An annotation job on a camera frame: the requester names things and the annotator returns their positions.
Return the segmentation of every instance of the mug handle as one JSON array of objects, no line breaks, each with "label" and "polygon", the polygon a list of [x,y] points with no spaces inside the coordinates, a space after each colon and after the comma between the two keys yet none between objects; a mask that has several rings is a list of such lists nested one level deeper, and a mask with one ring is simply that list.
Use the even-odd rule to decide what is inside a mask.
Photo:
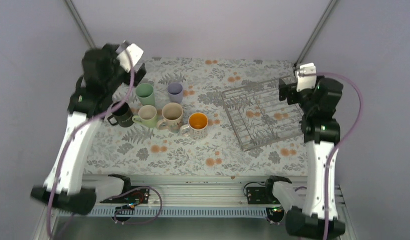
[{"label": "mug handle", "polygon": [[116,119],[115,119],[115,122],[114,122],[114,123],[111,122],[111,119],[112,119],[112,118],[114,118],[113,115],[109,116],[109,117],[108,117],[108,122],[109,122],[112,126],[118,125],[118,121],[117,121]]},{"label": "mug handle", "polygon": [[185,133],[183,133],[183,130],[189,129],[190,126],[188,124],[181,126],[180,128],[180,135],[184,136],[184,137],[188,137],[190,135],[190,131],[187,131]]},{"label": "mug handle", "polygon": [[161,126],[163,123],[165,123],[165,119],[159,120],[158,123],[156,124],[156,128],[157,128],[158,130],[167,129],[168,126]]},{"label": "mug handle", "polygon": [[136,120],[136,119],[139,119],[139,118],[140,118],[139,115],[134,115],[134,116],[131,118],[131,120],[132,120],[134,123],[143,124],[141,121]]}]

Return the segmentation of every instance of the black cable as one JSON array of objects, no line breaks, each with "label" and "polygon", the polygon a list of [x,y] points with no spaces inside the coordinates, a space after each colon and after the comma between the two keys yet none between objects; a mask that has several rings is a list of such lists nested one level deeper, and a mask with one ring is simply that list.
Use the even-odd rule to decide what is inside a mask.
[{"label": "black cable", "polygon": [[244,187],[243,187],[243,194],[244,194],[246,197],[247,197],[247,194],[244,192],[244,190],[246,189],[247,185],[249,185],[249,184],[259,184],[259,185],[261,185],[261,186],[265,186],[265,184],[259,183],[259,182],[257,182],[257,181],[251,181],[251,182],[246,183],[246,185],[244,185]]}]

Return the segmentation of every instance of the beige mug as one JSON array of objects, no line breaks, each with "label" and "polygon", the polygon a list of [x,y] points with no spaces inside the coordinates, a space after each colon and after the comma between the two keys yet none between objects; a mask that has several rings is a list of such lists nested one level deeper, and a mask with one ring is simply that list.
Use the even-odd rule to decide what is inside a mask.
[{"label": "beige mug", "polygon": [[154,128],[158,122],[158,112],[154,106],[145,105],[140,108],[138,115],[133,116],[132,120],[148,128]]},{"label": "beige mug", "polygon": [[189,124],[181,127],[180,134],[185,137],[191,137],[194,140],[201,140],[208,135],[207,126],[208,118],[206,115],[196,112],[189,117]]},{"label": "beige mug", "polygon": [[175,102],[168,103],[162,109],[163,119],[159,120],[156,128],[168,129],[172,133],[178,133],[183,125],[183,107]]}]

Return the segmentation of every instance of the wire dish rack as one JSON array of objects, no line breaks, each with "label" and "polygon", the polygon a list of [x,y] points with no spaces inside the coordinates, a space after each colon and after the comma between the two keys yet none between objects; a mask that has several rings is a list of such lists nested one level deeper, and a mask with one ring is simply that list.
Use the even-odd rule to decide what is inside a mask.
[{"label": "wire dish rack", "polygon": [[251,83],[222,92],[224,109],[244,151],[283,141],[302,134],[302,110],[279,101],[278,82],[293,83],[285,76]]}]

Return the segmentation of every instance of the black mug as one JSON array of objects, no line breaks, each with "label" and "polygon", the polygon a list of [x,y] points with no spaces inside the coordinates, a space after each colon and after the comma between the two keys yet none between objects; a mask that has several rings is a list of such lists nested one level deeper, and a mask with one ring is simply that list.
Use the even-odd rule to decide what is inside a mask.
[{"label": "black mug", "polygon": [[124,103],[118,110],[112,113],[110,117],[108,117],[108,122],[112,126],[120,125],[121,127],[128,128],[129,126],[133,125],[133,112],[130,109],[130,106],[128,103]]}]

